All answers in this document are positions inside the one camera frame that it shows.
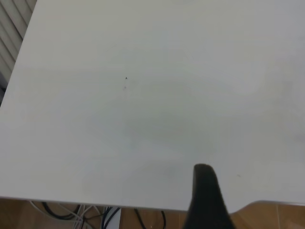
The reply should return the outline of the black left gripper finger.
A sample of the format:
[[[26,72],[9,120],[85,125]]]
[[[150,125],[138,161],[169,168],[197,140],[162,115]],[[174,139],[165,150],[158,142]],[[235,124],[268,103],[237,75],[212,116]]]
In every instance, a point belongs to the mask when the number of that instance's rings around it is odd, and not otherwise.
[[[196,164],[193,169],[192,200],[184,229],[234,229],[214,169]]]

